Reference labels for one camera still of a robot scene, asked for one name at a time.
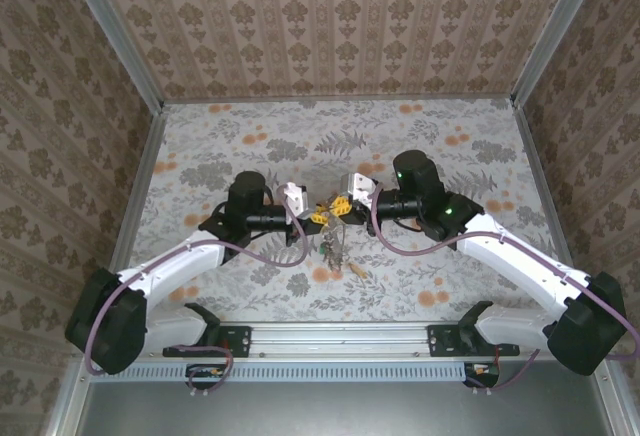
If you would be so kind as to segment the bunch of keys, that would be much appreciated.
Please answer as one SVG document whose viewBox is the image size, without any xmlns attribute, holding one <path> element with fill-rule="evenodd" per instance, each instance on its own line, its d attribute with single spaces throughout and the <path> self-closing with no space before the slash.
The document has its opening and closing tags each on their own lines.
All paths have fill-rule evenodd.
<svg viewBox="0 0 640 436">
<path fill-rule="evenodd" d="M 326 202 L 321 203 L 317 207 L 326 207 L 331 211 L 331 207 L 335 206 L 334 196 Z M 346 238 L 346 223 L 341 217 L 331 214 L 329 223 L 325 224 L 325 229 L 320 233 L 322 242 L 319 252 L 323 255 L 324 262 L 328 265 L 332 272 L 340 272 L 344 262 L 344 244 Z"/>
</svg>

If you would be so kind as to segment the grey metal sheet panel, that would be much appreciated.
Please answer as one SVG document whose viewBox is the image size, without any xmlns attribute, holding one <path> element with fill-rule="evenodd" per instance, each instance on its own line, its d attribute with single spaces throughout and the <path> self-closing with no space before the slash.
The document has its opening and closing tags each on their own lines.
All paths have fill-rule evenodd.
<svg viewBox="0 0 640 436">
<path fill-rule="evenodd" d="M 525 384 L 474 394 L 448 383 L 100 384 L 78 436 L 613 436 L 592 391 Z"/>
</svg>

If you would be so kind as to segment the aluminium side rail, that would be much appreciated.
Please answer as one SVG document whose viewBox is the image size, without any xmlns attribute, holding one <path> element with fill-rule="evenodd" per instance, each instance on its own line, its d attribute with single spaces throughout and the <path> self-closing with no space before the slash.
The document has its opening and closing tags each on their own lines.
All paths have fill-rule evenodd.
<svg viewBox="0 0 640 436">
<path fill-rule="evenodd" d="M 107 268 L 96 271 L 100 277 L 107 273 L 115 275 L 118 270 L 129 268 L 147 193 L 163 141 L 166 121 L 167 116 L 162 112 L 155 114 L 152 118 L 111 261 Z"/>
<path fill-rule="evenodd" d="M 568 305 L 581 294 L 579 289 L 568 284 L 565 274 L 573 276 L 582 286 L 586 286 L 587 282 L 584 280 L 584 273 L 573 265 L 524 111 L 515 109 L 514 117 L 541 203 L 552 250 L 540 249 L 526 238 L 522 238 L 521 244 L 528 248 L 528 253 L 525 254 L 528 262 L 523 263 L 524 269 L 520 269 L 523 276 L 512 282 L 525 291 L 550 317 L 559 320 L 568 309 Z"/>
</svg>

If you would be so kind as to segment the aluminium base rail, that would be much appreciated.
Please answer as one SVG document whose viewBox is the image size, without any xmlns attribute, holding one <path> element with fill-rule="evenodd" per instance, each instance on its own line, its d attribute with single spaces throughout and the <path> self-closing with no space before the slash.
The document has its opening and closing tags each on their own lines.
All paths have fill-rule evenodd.
<svg viewBox="0 0 640 436">
<path fill-rule="evenodd" d="M 249 354 L 237 358 L 311 360 L 329 358 L 483 358 L 437 357 L 429 349 L 427 327 L 438 323 L 255 323 L 225 324 L 251 328 Z M 175 339 L 179 344 L 193 338 L 197 325 L 189 315 L 159 319 L 142 331 L 144 345 L 128 364 L 140 358 L 159 358 L 163 345 Z"/>
</svg>

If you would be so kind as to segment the aluminium corner post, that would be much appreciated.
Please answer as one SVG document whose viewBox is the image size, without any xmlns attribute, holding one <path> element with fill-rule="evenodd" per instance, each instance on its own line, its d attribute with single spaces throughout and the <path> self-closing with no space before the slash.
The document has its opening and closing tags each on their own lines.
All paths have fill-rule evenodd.
<svg viewBox="0 0 640 436">
<path fill-rule="evenodd" d="M 583 2 L 557 1 L 511 92 L 515 109 L 524 107 Z"/>
<path fill-rule="evenodd" d="M 157 116 L 162 112 L 164 97 L 129 35 L 125 22 L 109 0 L 85 1 L 149 111 Z"/>
</svg>

